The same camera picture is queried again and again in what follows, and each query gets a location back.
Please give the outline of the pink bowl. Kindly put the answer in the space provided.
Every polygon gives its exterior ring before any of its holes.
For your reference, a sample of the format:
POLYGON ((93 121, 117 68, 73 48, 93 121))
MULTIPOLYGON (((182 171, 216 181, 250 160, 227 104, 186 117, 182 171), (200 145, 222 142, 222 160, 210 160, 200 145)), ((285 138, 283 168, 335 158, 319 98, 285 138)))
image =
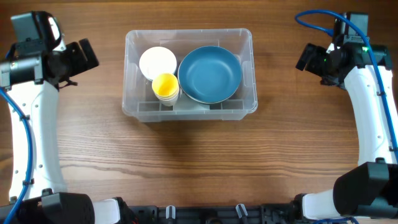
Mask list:
POLYGON ((177 58, 174 53, 165 47, 151 47, 139 59, 141 73, 152 81, 163 73, 174 74, 177 69, 177 58))

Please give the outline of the pink cup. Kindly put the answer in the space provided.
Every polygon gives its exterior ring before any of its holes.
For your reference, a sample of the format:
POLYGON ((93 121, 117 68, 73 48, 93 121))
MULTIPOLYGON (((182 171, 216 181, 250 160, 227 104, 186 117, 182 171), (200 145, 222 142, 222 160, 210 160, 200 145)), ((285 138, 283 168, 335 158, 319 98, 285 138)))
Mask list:
POLYGON ((156 96, 159 100, 170 101, 170 100, 172 100, 172 99, 174 99, 174 98, 177 98, 177 97, 178 97, 178 94, 179 94, 179 92, 176 91, 175 93, 173 93, 173 94, 171 94, 171 95, 169 95, 169 96, 160 96, 160 95, 158 95, 158 94, 156 94, 156 93, 155 93, 155 96, 156 96))

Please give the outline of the pale green cup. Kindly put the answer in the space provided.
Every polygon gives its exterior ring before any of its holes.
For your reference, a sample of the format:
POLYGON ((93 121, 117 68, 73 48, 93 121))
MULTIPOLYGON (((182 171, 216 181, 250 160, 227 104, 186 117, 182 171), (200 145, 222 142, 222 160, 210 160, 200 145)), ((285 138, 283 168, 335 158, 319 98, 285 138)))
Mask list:
POLYGON ((160 102, 165 106, 173 106, 176 104, 178 98, 160 99, 160 102))

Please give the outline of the yellow cup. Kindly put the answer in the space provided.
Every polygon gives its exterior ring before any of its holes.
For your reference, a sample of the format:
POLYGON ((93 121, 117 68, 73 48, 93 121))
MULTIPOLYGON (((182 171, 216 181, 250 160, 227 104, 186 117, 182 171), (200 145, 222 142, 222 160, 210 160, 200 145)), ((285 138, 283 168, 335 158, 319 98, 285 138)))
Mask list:
POLYGON ((162 73, 152 81, 152 90, 161 97, 171 97, 178 88, 177 77, 172 73, 162 73))

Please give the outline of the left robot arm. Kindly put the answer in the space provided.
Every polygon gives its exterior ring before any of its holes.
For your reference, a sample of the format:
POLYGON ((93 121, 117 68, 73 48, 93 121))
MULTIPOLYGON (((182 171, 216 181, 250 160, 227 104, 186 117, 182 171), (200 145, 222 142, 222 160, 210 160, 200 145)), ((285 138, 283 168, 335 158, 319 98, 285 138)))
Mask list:
POLYGON ((70 193, 60 170, 56 118, 59 89, 98 66, 87 39, 19 42, 1 62, 1 96, 10 107, 14 174, 2 223, 135 223, 119 197, 93 202, 70 193))

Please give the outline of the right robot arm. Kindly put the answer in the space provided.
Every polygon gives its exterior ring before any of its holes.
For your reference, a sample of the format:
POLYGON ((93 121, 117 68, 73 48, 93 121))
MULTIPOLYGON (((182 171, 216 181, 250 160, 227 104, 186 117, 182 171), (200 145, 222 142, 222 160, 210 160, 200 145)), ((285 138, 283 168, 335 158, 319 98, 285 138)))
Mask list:
POLYGON ((358 166, 334 186, 294 200, 292 219, 397 218, 397 109, 387 47, 347 42, 329 49, 307 44, 296 65, 345 89, 353 105, 359 141, 358 166))

